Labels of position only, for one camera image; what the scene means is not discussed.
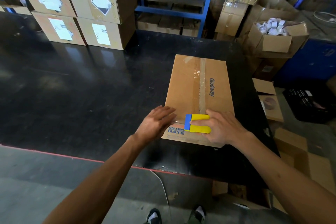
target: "black plastic crate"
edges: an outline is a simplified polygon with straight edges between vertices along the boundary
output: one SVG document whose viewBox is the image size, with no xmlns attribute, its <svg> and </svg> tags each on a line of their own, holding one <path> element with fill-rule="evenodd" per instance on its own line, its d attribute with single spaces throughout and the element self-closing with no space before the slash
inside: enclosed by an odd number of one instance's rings
<svg viewBox="0 0 336 224">
<path fill-rule="evenodd" d="M 336 97 L 322 81 L 298 81 L 283 92 L 296 119 L 324 124 L 336 116 Z"/>
</svg>

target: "left hand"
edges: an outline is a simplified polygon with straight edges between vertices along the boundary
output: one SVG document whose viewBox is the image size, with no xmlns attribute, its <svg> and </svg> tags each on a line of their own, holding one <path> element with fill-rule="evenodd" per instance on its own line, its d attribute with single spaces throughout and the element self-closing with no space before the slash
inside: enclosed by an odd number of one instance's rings
<svg viewBox="0 0 336 224">
<path fill-rule="evenodd" d="M 162 105 L 153 109 L 140 124 L 134 133 L 135 140 L 139 143 L 148 144 L 156 138 L 162 137 L 166 129 L 174 124 L 175 108 Z"/>
</svg>

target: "concrete floor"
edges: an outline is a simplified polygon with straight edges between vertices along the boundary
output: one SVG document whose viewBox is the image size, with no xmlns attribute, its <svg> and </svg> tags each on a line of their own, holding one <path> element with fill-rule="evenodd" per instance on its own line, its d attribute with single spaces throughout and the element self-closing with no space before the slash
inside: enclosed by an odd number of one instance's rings
<svg viewBox="0 0 336 224">
<path fill-rule="evenodd" d="M 297 121 L 281 89 L 276 89 L 285 119 L 284 128 L 307 138 L 309 151 L 331 160 L 336 174 L 336 137 L 321 124 Z M 101 164 L 0 147 L 0 223 L 41 223 L 48 213 L 93 169 Z M 170 200 L 170 221 L 160 181 L 150 171 L 131 169 L 107 214 L 107 223 L 143 223 L 150 209 L 160 210 L 164 223 L 185 223 L 197 203 L 208 212 L 208 223 L 291 223 L 277 209 L 245 210 L 211 197 L 211 181 L 158 173 Z"/>
</svg>

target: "black tabletop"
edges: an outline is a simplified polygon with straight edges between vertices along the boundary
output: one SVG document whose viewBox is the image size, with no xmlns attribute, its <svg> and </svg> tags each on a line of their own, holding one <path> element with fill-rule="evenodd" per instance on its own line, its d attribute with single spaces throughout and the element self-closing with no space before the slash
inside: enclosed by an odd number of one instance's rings
<svg viewBox="0 0 336 224">
<path fill-rule="evenodd" d="M 0 14 L 0 143 L 105 161 L 164 105 L 175 54 L 225 60 L 241 124 L 278 154 L 239 44 L 137 31 L 125 51 L 49 42 L 30 16 Z M 158 139 L 133 164 L 261 185 L 232 146 Z"/>
</svg>

